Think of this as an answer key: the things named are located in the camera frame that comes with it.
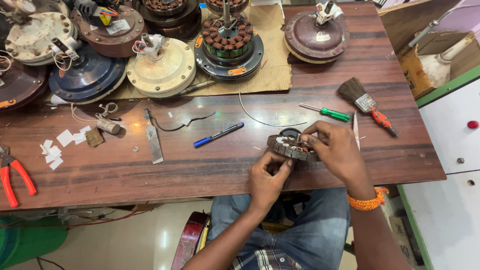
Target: orange thread bracelet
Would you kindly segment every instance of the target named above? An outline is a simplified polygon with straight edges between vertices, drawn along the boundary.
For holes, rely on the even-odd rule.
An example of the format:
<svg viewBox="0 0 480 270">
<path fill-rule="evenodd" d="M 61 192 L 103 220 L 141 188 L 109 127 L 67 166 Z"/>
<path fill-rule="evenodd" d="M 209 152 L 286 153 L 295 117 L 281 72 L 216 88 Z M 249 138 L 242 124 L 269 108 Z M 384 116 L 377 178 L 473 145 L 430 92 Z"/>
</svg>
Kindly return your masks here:
<svg viewBox="0 0 480 270">
<path fill-rule="evenodd" d="M 350 205 L 357 209 L 357 210 L 361 210 L 361 211 L 370 211 L 370 210 L 373 210 L 375 208 L 377 208 L 380 204 L 384 204 L 385 203 L 385 199 L 384 199 L 384 195 L 382 194 L 382 192 L 385 192 L 385 194 L 388 195 L 388 189 L 386 188 L 376 188 L 375 189 L 375 192 L 377 193 L 377 198 L 373 199 L 373 200 L 368 200 L 368 201 L 360 201 L 360 200 L 356 200 L 352 197 L 350 197 L 350 195 L 347 193 L 347 199 L 348 199 L 348 202 L 350 203 Z"/>
</svg>

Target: red brush handle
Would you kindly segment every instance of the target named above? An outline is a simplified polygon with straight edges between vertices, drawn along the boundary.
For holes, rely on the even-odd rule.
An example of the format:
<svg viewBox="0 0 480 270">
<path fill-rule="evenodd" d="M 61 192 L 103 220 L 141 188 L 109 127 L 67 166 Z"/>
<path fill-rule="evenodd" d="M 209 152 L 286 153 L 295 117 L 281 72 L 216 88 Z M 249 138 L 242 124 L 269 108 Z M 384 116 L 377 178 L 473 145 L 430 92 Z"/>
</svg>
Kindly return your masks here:
<svg viewBox="0 0 480 270">
<path fill-rule="evenodd" d="M 14 160 L 12 163 L 10 163 L 12 167 L 14 167 L 20 176 L 23 178 L 25 185 L 28 188 L 28 194 L 29 195 L 35 195 L 36 194 L 36 189 L 35 186 L 32 183 L 32 180 L 30 180 L 30 176 L 28 176 L 27 172 L 23 168 L 23 166 L 18 162 L 18 160 Z"/>
<path fill-rule="evenodd" d="M 8 166 L 0 169 L 1 183 L 3 184 L 3 189 L 5 190 L 5 194 L 7 195 L 10 206 L 17 207 L 18 202 L 15 198 L 15 195 L 13 194 L 12 187 L 10 186 L 10 177 L 8 176 L 8 172 Z"/>
<path fill-rule="evenodd" d="M 400 132 L 398 132 L 398 130 L 392 127 L 392 124 L 387 119 L 387 117 L 383 113 L 379 112 L 374 106 L 370 107 L 369 113 L 372 114 L 375 121 L 377 121 L 377 123 L 386 128 L 391 135 L 400 136 Z"/>
</svg>

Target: orange tab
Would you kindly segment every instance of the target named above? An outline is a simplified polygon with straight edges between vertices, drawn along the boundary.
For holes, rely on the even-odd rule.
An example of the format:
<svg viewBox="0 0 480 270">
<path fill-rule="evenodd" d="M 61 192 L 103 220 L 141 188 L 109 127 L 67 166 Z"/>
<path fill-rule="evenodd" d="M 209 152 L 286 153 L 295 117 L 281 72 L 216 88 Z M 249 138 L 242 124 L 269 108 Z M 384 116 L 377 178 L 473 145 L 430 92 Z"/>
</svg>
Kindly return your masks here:
<svg viewBox="0 0 480 270">
<path fill-rule="evenodd" d="M 7 107 L 7 106 L 13 105 L 15 103 L 17 103 L 17 100 L 15 100 L 15 99 L 2 101 L 2 102 L 0 102 L 0 108 Z"/>
<path fill-rule="evenodd" d="M 237 75 L 237 74 L 242 74 L 245 71 L 247 71 L 247 69 L 242 67 L 242 68 L 237 68 L 237 69 L 231 69 L 231 70 L 228 71 L 228 74 L 229 75 Z"/>
<path fill-rule="evenodd" d="M 203 40 L 204 40 L 203 36 L 197 37 L 197 40 L 195 41 L 195 48 L 199 48 L 200 45 L 202 44 Z"/>
</svg>

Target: jeans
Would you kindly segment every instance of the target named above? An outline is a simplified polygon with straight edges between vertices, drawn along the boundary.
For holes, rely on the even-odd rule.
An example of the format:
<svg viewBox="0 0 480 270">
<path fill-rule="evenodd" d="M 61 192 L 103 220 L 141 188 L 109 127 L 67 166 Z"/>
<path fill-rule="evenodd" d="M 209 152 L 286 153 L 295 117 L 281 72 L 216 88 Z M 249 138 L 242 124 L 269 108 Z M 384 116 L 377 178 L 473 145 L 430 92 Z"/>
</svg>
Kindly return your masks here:
<svg viewBox="0 0 480 270">
<path fill-rule="evenodd" d="M 249 194 L 216 196 L 207 242 L 232 224 L 247 209 L 250 200 Z M 277 210 L 278 207 L 272 207 L 269 215 Z M 239 256 L 259 249 L 281 249 L 305 270 L 338 270 L 349 222 L 346 188 L 316 189 L 291 228 L 271 235 L 259 225 Z"/>
</svg>

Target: hand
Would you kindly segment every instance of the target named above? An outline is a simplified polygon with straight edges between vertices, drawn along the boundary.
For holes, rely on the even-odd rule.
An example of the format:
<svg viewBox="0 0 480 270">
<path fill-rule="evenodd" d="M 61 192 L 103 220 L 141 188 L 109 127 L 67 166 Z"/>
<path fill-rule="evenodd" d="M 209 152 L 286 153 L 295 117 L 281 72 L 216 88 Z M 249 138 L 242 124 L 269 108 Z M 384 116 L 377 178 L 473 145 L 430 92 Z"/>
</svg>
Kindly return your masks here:
<svg viewBox="0 0 480 270">
<path fill-rule="evenodd" d="M 257 163 L 248 168 L 251 208 L 261 210 L 265 215 L 268 213 L 290 175 L 291 166 L 291 159 L 268 150 Z"/>
<path fill-rule="evenodd" d="M 303 131 L 302 141 L 307 142 L 336 177 L 345 185 L 357 180 L 367 180 L 365 162 L 351 129 L 316 121 Z"/>
</svg>

